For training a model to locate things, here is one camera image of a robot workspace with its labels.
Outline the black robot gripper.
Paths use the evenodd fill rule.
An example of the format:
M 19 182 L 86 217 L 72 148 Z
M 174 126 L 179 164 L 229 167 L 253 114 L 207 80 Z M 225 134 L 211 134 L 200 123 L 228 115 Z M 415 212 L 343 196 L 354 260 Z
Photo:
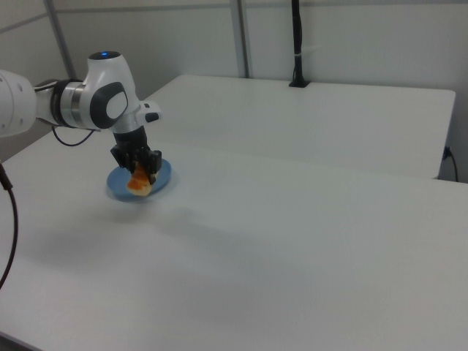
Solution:
M 149 183 L 154 183 L 162 166 L 162 154 L 149 148 L 145 127 L 141 126 L 131 132 L 114 133 L 113 136 L 116 145 L 110 152 L 118 166 L 134 172 L 136 161 L 131 153 L 139 150 L 138 169 L 145 173 Z

